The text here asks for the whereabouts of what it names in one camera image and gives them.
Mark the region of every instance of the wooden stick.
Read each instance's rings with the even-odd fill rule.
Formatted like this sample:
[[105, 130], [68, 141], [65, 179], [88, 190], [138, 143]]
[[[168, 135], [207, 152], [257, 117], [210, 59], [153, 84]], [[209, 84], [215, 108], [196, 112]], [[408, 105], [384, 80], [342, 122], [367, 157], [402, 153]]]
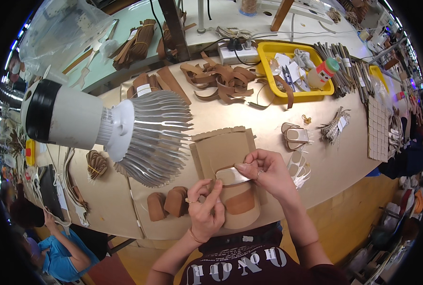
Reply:
[[286, 18], [286, 15], [293, 3], [294, 0], [283, 0], [283, 2], [281, 2], [278, 11], [276, 11], [273, 22], [271, 23], [271, 31], [279, 31], [279, 28], [281, 27], [281, 24], [283, 23], [284, 18]]

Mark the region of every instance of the hand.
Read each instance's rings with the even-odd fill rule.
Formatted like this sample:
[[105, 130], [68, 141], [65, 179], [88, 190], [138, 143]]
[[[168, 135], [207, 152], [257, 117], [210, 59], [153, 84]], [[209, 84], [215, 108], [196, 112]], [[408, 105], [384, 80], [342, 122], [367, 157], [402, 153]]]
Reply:
[[52, 235], [55, 235], [56, 232], [59, 232], [58, 227], [55, 223], [55, 218], [52, 214], [47, 212], [45, 209], [43, 209], [43, 216], [45, 218], [45, 225], [47, 226], [48, 230]]
[[235, 168], [278, 200], [298, 196], [280, 153], [257, 149], [246, 156], [244, 164], [235, 163]]
[[[189, 203], [189, 215], [191, 216], [191, 231], [199, 242], [207, 242], [212, 235], [219, 231], [224, 224], [224, 205], [219, 199], [222, 190], [222, 181], [216, 180], [214, 188], [208, 192], [207, 185], [211, 179], [199, 180], [188, 191], [188, 199], [194, 203]], [[198, 199], [205, 196], [205, 202], [201, 204]]]

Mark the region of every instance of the metal pole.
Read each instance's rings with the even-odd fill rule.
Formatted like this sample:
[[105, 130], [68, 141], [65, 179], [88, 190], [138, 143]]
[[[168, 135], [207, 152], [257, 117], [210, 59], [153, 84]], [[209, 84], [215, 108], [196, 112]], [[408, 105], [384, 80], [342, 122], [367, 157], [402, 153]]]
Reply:
[[198, 14], [199, 14], [199, 28], [197, 32], [199, 34], [205, 33], [204, 28], [204, 0], [197, 0]]

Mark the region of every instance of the yellow tray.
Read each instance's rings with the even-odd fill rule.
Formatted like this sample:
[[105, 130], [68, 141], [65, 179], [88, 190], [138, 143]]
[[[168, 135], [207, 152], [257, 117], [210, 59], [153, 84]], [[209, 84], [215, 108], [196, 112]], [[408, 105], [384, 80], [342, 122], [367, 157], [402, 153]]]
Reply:
[[389, 88], [387, 87], [387, 84], [385, 83], [384, 76], [382, 76], [382, 72], [379, 69], [379, 67], [376, 65], [370, 65], [368, 67], [368, 71], [370, 72], [371, 75], [378, 77], [382, 81], [385, 89], [387, 90], [387, 93], [389, 94]]
[[[287, 97], [288, 95], [284, 92], [281, 92], [278, 87], [276, 87], [275, 79], [271, 73], [270, 66], [268, 64], [267, 57], [275, 58], [275, 54], [284, 53], [290, 58], [294, 57], [294, 50], [298, 48], [300, 50], [309, 52], [309, 58], [314, 63], [315, 66], [318, 66], [322, 63], [322, 59], [316, 50], [310, 46], [296, 45], [292, 43], [272, 43], [272, 42], [262, 42], [258, 44], [257, 52], [261, 58], [262, 66], [264, 67], [265, 74], [268, 79], [268, 84], [270, 89], [278, 97]], [[311, 92], [294, 92], [294, 97], [302, 96], [322, 96], [322, 95], [332, 95], [335, 91], [333, 83], [331, 80], [327, 81], [322, 87], [323, 91], [311, 91]]]
[[36, 145], [36, 142], [34, 140], [32, 140], [32, 139], [26, 140], [26, 151], [28, 152], [28, 149], [30, 149], [30, 151], [31, 151], [30, 156], [26, 155], [26, 163], [29, 166], [33, 166], [36, 163], [35, 145]]

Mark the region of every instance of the leather strap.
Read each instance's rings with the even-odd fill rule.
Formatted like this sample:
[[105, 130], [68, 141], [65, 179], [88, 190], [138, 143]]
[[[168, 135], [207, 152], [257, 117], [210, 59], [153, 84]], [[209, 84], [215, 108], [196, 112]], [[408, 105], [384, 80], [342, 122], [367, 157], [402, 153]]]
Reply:
[[283, 87], [286, 89], [286, 94], [288, 95], [288, 110], [292, 108], [292, 104], [294, 104], [294, 93], [292, 92], [292, 88], [289, 86], [289, 84], [283, 80], [283, 78], [279, 75], [273, 76], [273, 78], [281, 83]]

